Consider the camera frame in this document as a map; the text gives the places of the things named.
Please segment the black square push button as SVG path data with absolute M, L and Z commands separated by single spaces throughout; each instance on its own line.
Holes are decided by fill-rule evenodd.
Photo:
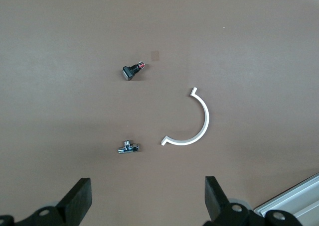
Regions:
M 141 69 L 145 67 L 145 63 L 140 61 L 138 64 L 133 66 L 124 66 L 122 68 L 123 75 L 127 81 L 130 81 L 136 73 L 138 73 Z

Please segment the white semicircular plastic bracket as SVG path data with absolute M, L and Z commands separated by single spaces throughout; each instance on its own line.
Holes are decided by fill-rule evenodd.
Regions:
M 190 139 L 186 139 L 186 140 L 176 140 L 176 139 L 173 139 L 173 138 L 169 137 L 168 135 L 166 135 L 160 143 L 161 146 L 164 146 L 166 144 L 172 144 L 172 145 L 176 145 L 176 146 L 191 145 L 191 144 L 199 141 L 207 132 L 208 127 L 209 127 L 209 122 L 210 122 L 210 114 L 209 114 L 208 107 L 207 107 L 205 101 L 197 94 L 197 87 L 192 88 L 192 90 L 190 92 L 190 96 L 193 97 L 194 99 L 196 99 L 201 104 L 201 106 L 203 108 L 204 123 L 203 123 L 201 130 L 195 136 L 193 136 Z

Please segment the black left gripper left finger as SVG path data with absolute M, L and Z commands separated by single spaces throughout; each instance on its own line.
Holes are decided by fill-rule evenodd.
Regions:
M 56 206 L 40 208 L 19 222 L 0 215 L 0 226 L 79 226 L 91 205 L 91 179 L 81 178 Z

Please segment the chrome metal tee fitting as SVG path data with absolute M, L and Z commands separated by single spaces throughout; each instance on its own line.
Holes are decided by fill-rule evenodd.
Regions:
M 138 143 L 132 143 L 130 140 L 123 141 L 123 146 L 118 148 L 119 154 L 124 153 L 132 153 L 132 152 L 138 152 L 140 148 L 140 145 Z

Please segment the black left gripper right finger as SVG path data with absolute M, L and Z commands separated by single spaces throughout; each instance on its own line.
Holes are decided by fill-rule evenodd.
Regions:
M 205 205 L 211 220 L 204 226 L 303 226 L 286 211 L 270 210 L 262 217 L 243 204 L 231 203 L 214 176 L 205 177 Z

